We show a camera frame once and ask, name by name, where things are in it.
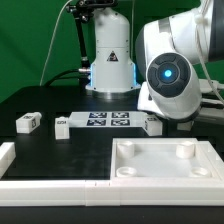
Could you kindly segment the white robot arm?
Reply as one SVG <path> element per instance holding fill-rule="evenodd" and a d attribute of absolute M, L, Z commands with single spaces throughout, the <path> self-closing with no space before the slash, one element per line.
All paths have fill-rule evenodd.
<path fill-rule="evenodd" d="M 94 10 L 96 58 L 86 89 L 110 99 L 138 89 L 137 108 L 188 121 L 201 110 L 202 91 L 193 66 L 224 59 L 224 0 L 143 26 L 129 56 L 129 22 L 109 7 Z"/>

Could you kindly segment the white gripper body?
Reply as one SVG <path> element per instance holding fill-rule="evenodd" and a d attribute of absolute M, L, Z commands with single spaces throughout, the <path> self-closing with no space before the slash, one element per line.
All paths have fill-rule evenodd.
<path fill-rule="evenodd" d="M 224 125 L 224 104 L 218 100 L 206 79 L 200 79 L 202 106 L 196 121 Z"/>

